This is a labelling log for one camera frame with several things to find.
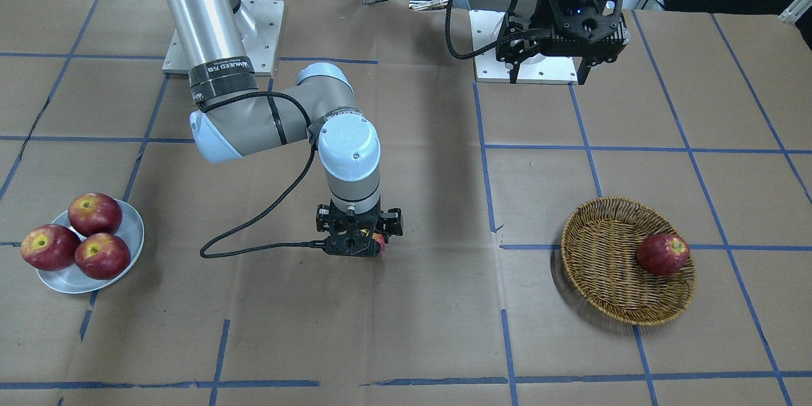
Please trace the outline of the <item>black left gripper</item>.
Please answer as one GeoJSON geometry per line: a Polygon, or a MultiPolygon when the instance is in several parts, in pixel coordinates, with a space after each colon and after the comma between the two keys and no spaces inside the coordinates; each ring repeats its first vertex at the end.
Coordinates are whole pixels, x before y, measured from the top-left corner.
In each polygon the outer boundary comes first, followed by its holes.
{"type": "Polygon", "coordinates": [[[509,67],[510,83],[537,54],[582,57],[576,73],[582,86],[592,68],[617,61],[629,42],[621,6],[622,0],[537,0],[528,27],[502,19],[495,57],[509,67]]]}

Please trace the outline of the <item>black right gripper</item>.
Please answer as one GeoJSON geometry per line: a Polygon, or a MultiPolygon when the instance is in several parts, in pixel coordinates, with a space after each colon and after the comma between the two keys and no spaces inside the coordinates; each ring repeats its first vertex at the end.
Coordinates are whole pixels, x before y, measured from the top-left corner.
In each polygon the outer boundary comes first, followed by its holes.
{"type": "Polygon", "coordinates": [[[327,238],[317,241],[316,246],[330,255],[352,258],[374,258],[373,234],[381,233],[384,242],[392,236],[403,235],[403,214],[400,207],[380,210],[380,203],[363,213],[340,210],[331,202],[317,208],[316,226],[319,232],[327,232],[327,238]]]}

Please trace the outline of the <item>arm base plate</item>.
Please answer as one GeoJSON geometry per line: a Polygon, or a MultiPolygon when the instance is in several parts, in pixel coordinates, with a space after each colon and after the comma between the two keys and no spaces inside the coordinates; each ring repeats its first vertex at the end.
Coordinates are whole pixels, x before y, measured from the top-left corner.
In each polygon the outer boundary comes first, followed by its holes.
{"type": "MultiPolygon", "coordinates": [[[[469,11],[475,49],[482,48],[498,38],[503,18],[504,13],[498,11],[469,11]]],[[[478,82],[511,81],[511,65],[500,62],[494,49],[475,57],[475,72],[478,82]]],[[[574,84],[577,83],[577,68],[571,57],[536,55],[520,64],[516,83],[574,84]]]]}
{"type": "Polygon", "coordinates": [[[229,7],[208,11],[200,5],[183,10],[162,70],[186,75],[194,66],[224,57],[249,59],[258,76],[275,73],[277,47],[284,14],[279,0],[243,0],[236,14],[229,7]]]}

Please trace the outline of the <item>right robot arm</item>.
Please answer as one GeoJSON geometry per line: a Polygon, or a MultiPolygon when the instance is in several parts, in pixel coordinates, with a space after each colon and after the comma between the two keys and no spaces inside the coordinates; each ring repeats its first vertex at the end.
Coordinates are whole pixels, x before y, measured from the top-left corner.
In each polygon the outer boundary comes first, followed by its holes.
{"type": "Polygon", "coordinates": [[[345,74],[316,62],[292,88],[262,91],[256,74],[275,61],[280,27],[272,1],[166,0],[185,53],[192,101],[190,129],[201,155],[223,163],[299,141],[310,146],[308,165],[322,161],[331,200],[319,206],[316,226],[327,238],[301,242],[327,254],[376,258],[403,233],[402,212],[381,209],[382,145],[360,111],[345,74]]]}

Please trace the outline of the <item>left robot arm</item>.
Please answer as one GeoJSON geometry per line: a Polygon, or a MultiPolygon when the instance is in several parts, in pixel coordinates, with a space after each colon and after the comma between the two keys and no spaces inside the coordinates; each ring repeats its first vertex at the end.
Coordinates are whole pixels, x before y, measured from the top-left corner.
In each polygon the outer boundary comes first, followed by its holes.
{"type": "Polygon", "coordinates": [[[450,55],[479,82],[583,85],[629,44],[623,0],[449,0],[450,55]]]}

